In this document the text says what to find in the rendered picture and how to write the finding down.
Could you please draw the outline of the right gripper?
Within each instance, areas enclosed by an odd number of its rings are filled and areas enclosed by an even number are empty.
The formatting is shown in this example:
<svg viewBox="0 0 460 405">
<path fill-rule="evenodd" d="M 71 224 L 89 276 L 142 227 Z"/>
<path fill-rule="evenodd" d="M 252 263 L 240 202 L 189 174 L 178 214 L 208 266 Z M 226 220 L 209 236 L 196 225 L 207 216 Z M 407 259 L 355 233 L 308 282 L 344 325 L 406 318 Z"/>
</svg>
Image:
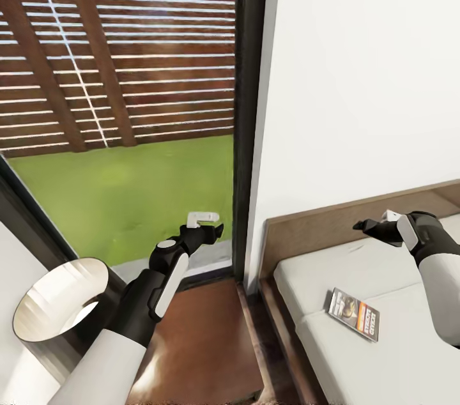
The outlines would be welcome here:
<svg viewBox="0 0 460 405">
<path fill-rule="evenodd" d="M 387 226 L 389 222 L 380 223 L 372 219 L 366 219 L 363 222 L 359 221 L 353 226 L 355 230 L 362 230 L 364 234 L 376 238 L 382 242 L 388 243 L 391 246 L 401 248 L 403 241 L 393 240 L 387 233 Z"/>
</svg>

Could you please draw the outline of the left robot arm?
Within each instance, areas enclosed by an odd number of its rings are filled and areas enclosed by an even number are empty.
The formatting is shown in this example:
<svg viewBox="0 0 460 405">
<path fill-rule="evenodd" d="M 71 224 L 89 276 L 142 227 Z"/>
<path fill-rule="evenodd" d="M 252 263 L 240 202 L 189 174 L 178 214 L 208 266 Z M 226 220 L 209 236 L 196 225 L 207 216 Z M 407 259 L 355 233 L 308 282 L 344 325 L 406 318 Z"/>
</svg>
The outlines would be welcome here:
<svg viewBox="0 0 460 405">
<path fill-rule="evenodd" d="M 47 405 L 125 405 L 144 353 L 183 278 L 189 257 L 213 245 L 224 225 L 219 214 L 189 212 L 180 235 L 160 242 L 149 269 L 127 285 L 119 307 Z"/>
</svg>

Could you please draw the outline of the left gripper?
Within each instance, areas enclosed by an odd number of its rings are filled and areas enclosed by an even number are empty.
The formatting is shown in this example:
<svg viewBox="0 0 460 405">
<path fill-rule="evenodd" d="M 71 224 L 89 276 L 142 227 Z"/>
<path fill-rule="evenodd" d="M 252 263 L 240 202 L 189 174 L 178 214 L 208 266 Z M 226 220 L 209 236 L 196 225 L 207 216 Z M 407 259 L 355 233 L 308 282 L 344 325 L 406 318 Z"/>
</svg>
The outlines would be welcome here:
<svg viewBox="0 0 460 405">
<path fill-rule="evenodd" d="M 213 245 L 217 238 L 221 238 L 224 225 L 221 224 L 218 227 L 213 225 L 202 225 L 195 228 L 187 228 L 187 225 L 180 226 L 180 235 L 189 234 L 192 236 L 196 242 L 196 249 L 198 249 L 202 244 Z"/>
</svg>

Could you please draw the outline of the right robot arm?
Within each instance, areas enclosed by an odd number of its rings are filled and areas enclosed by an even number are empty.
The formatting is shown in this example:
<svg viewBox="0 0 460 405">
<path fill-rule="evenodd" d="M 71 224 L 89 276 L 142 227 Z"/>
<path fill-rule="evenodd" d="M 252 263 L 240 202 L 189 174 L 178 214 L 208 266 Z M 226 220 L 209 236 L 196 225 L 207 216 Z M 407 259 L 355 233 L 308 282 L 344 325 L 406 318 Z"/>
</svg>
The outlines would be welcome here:
<svg viewBox="0 0 460 405">
<path fill-rule="evenodd" d="M 387 210 L 382 219 L 359 221 L 353 229 L 397 248 L 406 244 L 421 274 L 435 332 L 460 349 L 460 245 L 429 213 Z"/>
</svg>

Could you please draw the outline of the hardback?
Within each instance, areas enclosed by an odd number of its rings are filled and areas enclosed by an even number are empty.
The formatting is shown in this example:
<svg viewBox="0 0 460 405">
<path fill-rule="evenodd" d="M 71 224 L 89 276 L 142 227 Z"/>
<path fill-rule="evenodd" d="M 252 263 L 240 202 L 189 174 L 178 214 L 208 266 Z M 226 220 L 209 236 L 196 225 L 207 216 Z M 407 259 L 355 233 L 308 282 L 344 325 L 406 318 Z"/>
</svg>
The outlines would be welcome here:
<svg viewBox="0 0 460 405">
<path fill-rule="evenodd" d="M 335 287 L 328 313 L 369 340 L 378 342 L 380 311 Z"/>
</svg>

